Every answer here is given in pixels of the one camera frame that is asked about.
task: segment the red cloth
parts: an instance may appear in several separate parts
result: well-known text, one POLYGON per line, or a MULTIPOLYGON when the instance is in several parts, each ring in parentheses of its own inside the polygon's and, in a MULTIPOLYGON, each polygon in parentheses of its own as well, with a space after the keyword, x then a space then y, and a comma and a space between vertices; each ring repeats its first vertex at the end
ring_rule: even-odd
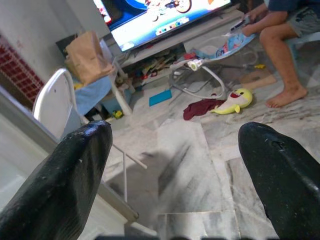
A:
POLYGON ((190 120, 194 116, 205 115, 208 111, 219 107, 225 102, 225 100, 216 100, 216 99, 203 99, 189 104, 189 106, 183 110, 183 119, 190 120))

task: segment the toy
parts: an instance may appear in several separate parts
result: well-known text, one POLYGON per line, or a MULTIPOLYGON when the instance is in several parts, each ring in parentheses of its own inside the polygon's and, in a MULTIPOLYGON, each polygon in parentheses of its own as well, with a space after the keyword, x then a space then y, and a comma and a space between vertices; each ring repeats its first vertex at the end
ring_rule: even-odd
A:
POLYGON ((118 111, 114 111, 112 113, 112 115, 114 116, 115 119, 120 119, 124 116, 124 113, 122 111, 118 110, 118 111))
POLYGON ((181 14, 189 12, 192 0, 145 0, 145 5, 147 13, 152 16, 152 21, 156 22, 168 9, 175 8, 181 14))
POLYGON ((266 65, 265 64, 258 64, 254 66, 255 69, 265 69, 266 65))
POLYGON ((251 104, 253 100, 252 93, 245 88, 239 88, 229 94, 227 100, 218 108, 210 111, 217 114, 231 114, 240 113, 240 109, 243 109, 251 104))
POLYGON ((74 90, 78 90, 80 88, 83 88, 84 85, 82 83, 74 83, 73 84, 74 90))
POLYGON ((157 95, 154 95, 149 98, 149 107, 156 105, 158 103, 161 103, 165 100, 171 99, 172 98, 172 93, 171 90, 165 90, 157 95))

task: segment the child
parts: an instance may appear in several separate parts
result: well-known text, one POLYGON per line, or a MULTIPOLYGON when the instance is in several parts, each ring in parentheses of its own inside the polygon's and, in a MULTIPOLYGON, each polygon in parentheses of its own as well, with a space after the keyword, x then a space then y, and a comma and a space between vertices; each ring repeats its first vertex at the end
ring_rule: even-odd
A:
POLYGON ((265 0, 247 14, 252 24, 242 32, 246 36, 260 33, 260 42, 278 70, 284 83, 282 93, 266 105, 279 108, 307 95, 300 84, 287 39, 320 31, 320 0, 265 0), (259 16, 263 18, 253 23, 259 16))

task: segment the white wall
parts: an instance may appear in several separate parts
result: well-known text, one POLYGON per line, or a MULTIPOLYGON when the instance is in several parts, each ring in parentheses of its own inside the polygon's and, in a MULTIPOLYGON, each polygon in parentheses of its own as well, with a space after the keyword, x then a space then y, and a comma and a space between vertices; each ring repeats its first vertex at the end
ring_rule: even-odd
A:
POLYGON ((67 0, 0 0, 0 34, 47 82, 64 64, 57 41, 84 30, 109 33, 93 0, 80 0, 75 11, 85 18, 75 14, 67 0), (97 29, 92 29, 95 22, 97 29))

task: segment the gray shorts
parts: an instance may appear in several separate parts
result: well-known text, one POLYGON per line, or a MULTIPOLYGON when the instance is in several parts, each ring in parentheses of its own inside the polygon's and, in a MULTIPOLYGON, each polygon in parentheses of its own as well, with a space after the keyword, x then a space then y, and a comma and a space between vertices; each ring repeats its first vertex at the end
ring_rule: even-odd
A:
POLYGON ((309 7, 292 12, 287 19, 298 37, 306 34, 320 32, 320 18, 309 7))

